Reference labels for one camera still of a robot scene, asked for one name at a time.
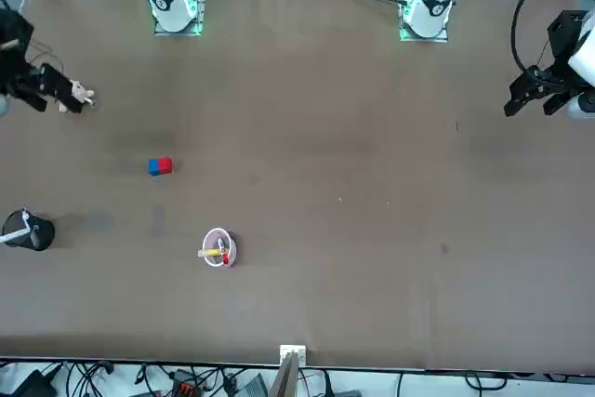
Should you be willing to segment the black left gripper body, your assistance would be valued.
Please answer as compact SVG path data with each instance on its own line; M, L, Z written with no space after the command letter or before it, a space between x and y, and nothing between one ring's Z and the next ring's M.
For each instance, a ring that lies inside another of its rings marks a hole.
M589 72L589 12L563 10L548 27L553 63L549 73Z

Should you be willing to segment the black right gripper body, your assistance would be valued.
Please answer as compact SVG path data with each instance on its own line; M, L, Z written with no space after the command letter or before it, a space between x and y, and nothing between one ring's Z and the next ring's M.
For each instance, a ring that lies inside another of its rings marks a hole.
M34 27L20 13L1 9L1 94L19 99L33 99L27 84L31 65L26 52Z

